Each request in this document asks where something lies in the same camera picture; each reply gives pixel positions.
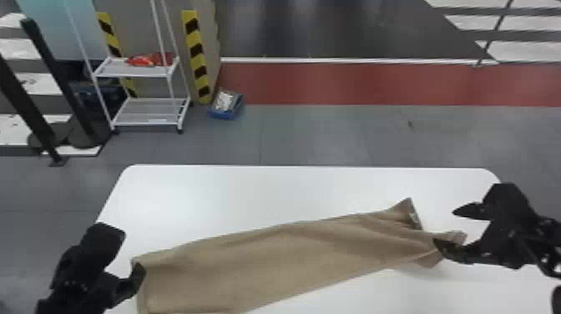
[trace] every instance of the white floor marking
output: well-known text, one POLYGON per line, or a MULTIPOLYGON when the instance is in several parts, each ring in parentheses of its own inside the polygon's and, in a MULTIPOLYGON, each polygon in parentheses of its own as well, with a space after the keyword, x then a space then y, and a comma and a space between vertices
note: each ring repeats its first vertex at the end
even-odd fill
MULTIPOLYGON (((69 114, 47 114, 45 120, 49 123, 68 122, 69 114)), ((0 147, 25 147, 31 130, 17 114, 0 114, 0 147)), ((57 151, 65 156, 95 156, 101 147, 92 149, 76 149, 72 146, 60 146, 57 151)))
POLYGON ((493 42, 489 54, 499 61, 561 62, 561 43, 493 42))
POLYGON ((6 60, 28 59, 39 60, 41 56, 29 39, 0 38, 0 53, 6 60))
POLYGON ((561 8, 561 2, 557 0, 514 0, 513 8, 561 8))
POLYGON ((504 7, 507 0, 426 0, 435 8, 495 8, 504 7))
POLYGON ((501 24, 501 30, 561 31, 561 17, 507 16, 501 24))
POLYGON ((483 15, 447 15, 446 18, 459 29, 492 30, 498 22, 498 16, 483 15))
POLYGON ((0 18, 0 28, 21 28, 19 21, 23 18, 23 13, 8 13, 0 18))
POLYGON ((23 87, 31 95, 62 95, 63 92, 50 73, 16 73, 23 87))
MULTIPOLYGON (((507 0, 426 0, 435 8, 504 8, 507 0)), ((561 8, 556 0, 514 0, 513 8, 561 8)))
MULTIPOLYGON (((223 57, 223 63, 345 63, 345 64, 475 64, 476 59, 453 58, 238 58, 223 57)), ((497 64, 495 60, 483 60, 485 64, 497 64)))

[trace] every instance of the caution striped pillar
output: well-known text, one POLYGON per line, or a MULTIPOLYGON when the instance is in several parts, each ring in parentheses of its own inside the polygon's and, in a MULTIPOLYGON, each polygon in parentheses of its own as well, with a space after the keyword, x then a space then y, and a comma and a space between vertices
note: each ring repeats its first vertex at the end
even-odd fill
MULTIPOLYGON (((109 51, 114 57, 122 58, 123 52, 121 51, 121 45, 119 44, 119 40, 115 35, 115 31, 113 30, 113 24, 111 23, 111 17, 106 12, 97 12, 99 26, 101 30, 104 32, 105 35, 105 42, 107 43, 107 47, 109 51)), ((136 92, 136 88, 134 87, 133 80, 131 78, 122 78, 121 85, 124 89, 129 92, 130 97, 136 98, 138 97, 138 93, 136 92)))
POLYGON ((195 10, 183 10, 181 11, 181 20, 184 25, 185 40, 189 49, 190 65, 195 77, 195 87, 199 94, 199 100, 202 104, 208 104, 212 101, 212 89, 210 88, 209 74, 206 68, 207 63, 203 39, 200 34, 199 17, 195 10))

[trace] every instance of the black stanchion pole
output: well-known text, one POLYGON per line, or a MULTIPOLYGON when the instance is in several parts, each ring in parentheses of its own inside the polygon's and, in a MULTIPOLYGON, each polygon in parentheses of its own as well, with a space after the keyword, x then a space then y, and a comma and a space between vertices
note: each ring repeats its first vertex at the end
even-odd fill
POLYGON ((70 128, 66 125, 59 125, 56 129, 51 128, 2 55, 0 55, 0 77, 2 78, 0 90, 33 132, 28 138, 29 145, 39 151, 47 150, 53 159, 51 166, 60 167, 66 164, 68 157, 62 157, 55 147, 66 140, 70 128), (40 148, 33 144, 35 140, 38 140, 40 148))
POLYGON ((20 23, 25 33, 33 41, 33 44, 39 51, 41 58, 53 75, 60 90, 63 92, 64 98, 67 100, 68 105, 70 105, 74 113, 74 117, 76 117, 78 121, 79 128, 74 128, 73 132, 68 137, 70 144, 77 148, 87 149, 107 142, 111 133, 108 125, 106 125, 106 123, 92 123, 92 120, 88 117, 88 113, 78 101, 78 98, 68 84, 66 74, 61 70, 51 50, 48 48, 37 23, 31 18, 25 18, 20 21, 20 23))

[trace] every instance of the gray wall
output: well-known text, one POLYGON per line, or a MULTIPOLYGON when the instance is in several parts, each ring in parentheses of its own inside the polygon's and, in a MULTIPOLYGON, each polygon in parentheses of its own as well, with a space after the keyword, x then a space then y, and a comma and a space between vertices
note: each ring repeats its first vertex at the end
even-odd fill
MULTIPOLYGON (((77 19, 90 58, 105 58, 104 38, 99 31, 91 0, 67 0, 67 2, 77 19)), ((63 0, 18 0, 18 4, 24 14, 37 21, 55 58, 83 59, 70 28, 63 0)))

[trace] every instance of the beige towel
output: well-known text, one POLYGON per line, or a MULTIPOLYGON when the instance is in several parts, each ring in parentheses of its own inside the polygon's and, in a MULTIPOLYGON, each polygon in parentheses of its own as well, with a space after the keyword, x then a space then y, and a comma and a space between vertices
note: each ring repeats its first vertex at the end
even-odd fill
POLYGON ((384 211, 296 222, 187 243, 134 258, 147 270, 140 314, 242 313, 352 277, 414 261, 435 266, 432 238, 411 200, 384 211))

